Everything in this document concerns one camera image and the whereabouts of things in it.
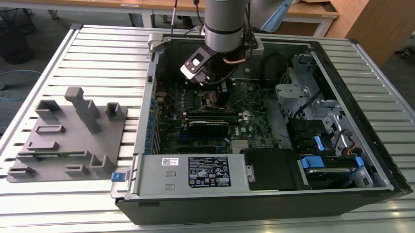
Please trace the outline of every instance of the white sticker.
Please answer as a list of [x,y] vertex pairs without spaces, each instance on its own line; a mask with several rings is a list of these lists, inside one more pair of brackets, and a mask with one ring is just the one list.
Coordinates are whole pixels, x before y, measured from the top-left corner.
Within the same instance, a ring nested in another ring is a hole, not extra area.
[[163,158],[161,166],[179,166],[179,158]]
[[128,7],[139,7],[137,4],[120,4],[121,6],[128,6]]
[[338,16],[322,15],[323,18],[336,18]]

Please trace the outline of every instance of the slotted metal table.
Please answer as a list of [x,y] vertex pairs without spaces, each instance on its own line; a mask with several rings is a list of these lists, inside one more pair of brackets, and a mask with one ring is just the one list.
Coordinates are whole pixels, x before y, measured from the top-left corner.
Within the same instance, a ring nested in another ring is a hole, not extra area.
[[[128,167],[148,68],[147,40],[164,29],[84,25],[71,29],[0,140],[0,232],[412,232],[415,194],[334,217],[136,226],[115,206],[111,180],[8,183],[8,168],[23,148],[39,100],[61,105],[68,86],[81,86],[96,105],[119,102],[128,118],[119,167]],[[415,113],[359,44],[346,39],[258,35],[319,41],[408,182],[415,188]],[[127,184],[117,189],[127,189]]]

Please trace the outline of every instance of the green circuit board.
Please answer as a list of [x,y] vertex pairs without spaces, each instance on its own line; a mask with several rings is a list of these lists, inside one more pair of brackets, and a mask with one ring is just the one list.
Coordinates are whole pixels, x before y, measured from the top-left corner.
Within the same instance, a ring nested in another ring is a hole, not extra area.
[[[250,148],[274,148],[274,138],[264,106],[266,94],[250,82],[235,82],[224,106],[209,107],[204,101],[209,91],[187,90],[177,83],[169,84],[169,93],[160,103],[159,122],[160,154],[226,154],[231,153],[235,140],[246,140]],[[187,132],[189,122],[227,122],[228,132],[219,137],[193,137]]]

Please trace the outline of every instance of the power supply label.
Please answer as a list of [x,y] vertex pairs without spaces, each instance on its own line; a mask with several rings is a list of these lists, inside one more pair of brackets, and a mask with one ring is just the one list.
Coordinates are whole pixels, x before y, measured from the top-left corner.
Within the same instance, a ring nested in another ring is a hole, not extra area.
[[231,186],[228,158],[189,157],[188,186],[192,188]]

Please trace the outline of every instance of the floor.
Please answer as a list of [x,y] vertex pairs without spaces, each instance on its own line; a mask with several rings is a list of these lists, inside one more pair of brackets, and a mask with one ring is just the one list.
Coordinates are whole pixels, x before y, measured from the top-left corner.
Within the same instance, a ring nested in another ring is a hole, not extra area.
[[[35,57],[29,62],[21,65],[9,65],[0,59],[0,73],[3,72],[3,69],[31,69],[41,72],[68,32],[69,26],[73,23],[131,26],[128,14],[73,11],[59,11],[57,14],[59,19],[53,20],[51,19],[47,10],[33,9],[32,21],[37,30],[33,34],[27,36],[27,41],[35,50]],[[163,24],[161,18],[156,17],[156,26],[168,28],[169,24]],[[383,67],[383,72],[412,108],[415,108],[415,56],[403,60],[399,58],[398,54],[394,55]],[[12,73],[0,76],[0,81],[7,84],[7,89],[0,91],[0,97],[8,99],[24,98],[29,93],[36,80],[37,75],[33,73]],[[0,100],[0,135],[12,121],[21,103],[23,101]]]

